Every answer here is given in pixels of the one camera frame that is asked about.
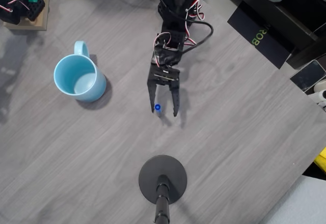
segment wooden block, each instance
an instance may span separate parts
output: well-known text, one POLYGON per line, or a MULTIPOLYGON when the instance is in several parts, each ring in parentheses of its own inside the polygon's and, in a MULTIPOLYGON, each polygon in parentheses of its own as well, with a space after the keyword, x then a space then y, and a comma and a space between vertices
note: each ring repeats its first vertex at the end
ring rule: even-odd
POLYGON ((45 31, 47 25, 47 14, 49 12, 49 0, 44 0, 45 7, 35 21, 30 21, 27 17, 23 17, 18 25, 4 22, 4 26, 10 30, 35 30, 45 31))

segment gray wooden table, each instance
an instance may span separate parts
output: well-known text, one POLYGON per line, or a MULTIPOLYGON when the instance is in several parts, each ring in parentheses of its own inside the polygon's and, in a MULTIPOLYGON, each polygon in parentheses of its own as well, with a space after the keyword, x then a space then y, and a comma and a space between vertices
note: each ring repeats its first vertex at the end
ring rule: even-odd
MULTIPOLYGON (((259 222, 326 146, 326 115, 204 5, 213 37, 184 55, 178 117, 146 86, 157 0, 51 0, 46 32, 0 29, 0 223, 151 223, 138 174, 155 155, 185 166, 171 224, 259 222), (87 42, 107 76, 87 105, 61 94, 56 63, 87 42)), ((200 40, 207 29, 193 25, 200 40)))

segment stand base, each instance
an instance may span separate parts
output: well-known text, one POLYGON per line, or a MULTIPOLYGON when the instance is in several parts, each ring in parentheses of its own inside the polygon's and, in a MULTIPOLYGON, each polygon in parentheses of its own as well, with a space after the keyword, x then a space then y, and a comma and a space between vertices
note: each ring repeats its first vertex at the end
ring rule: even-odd
POLYGON ((144 197, 156 204, 157 179, 166 175, 169 179, 169 204, 176 202, 187 187, 187 174, 182 164, 167 155, 158 155, 149 159, 139 173, 139 188, 144 197))

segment black metal pole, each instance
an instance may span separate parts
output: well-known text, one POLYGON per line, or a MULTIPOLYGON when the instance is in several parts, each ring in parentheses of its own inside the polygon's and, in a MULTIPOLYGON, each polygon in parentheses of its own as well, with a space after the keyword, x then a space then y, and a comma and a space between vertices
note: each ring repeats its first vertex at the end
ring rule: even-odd
POLYGON ((155 224, 169 224, 169 179, 165 175, 160 175, 157 179, 156 187, 156 212, 155 224))

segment black cable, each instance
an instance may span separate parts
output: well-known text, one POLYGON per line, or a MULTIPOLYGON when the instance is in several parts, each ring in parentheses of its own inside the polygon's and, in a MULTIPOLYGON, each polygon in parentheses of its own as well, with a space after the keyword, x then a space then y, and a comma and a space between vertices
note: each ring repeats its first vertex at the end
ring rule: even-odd
POLYGON ((182 18, 180 17, 179 15, 177 15, 176 13, 174 13, 165 3, 163 0, 159 0, 165 8, 168 9, 168 11, 173 15, 175 16, 176 18, 178 19, 182 19, 184 21, 188 21, 188 22, 191 22, 191 23, 195 23, 195 24, 204 24, 206 26, 208 26, 210 28, 210 33, 203 39, 201 40, 200 42, 198 42, 197 44, 195 44, 194 46, 190 47, 190 48, 187 48, 186 50, 182 51, 182 54, 185 54, 186 52, 189 52, 191 50, 193 50, 194 48, 198 47, 199 45, 203 44, 204 42, 206 42, 208 40, 208 38, 210 38, 212 35, 213 35, 213 32, 214 32, 214 28, 213 26, 210 24, 210 23, 207 23, 205 21, 197 21, 197 20, 191 20, 191 19, 185 19, 185 18, 182 18))

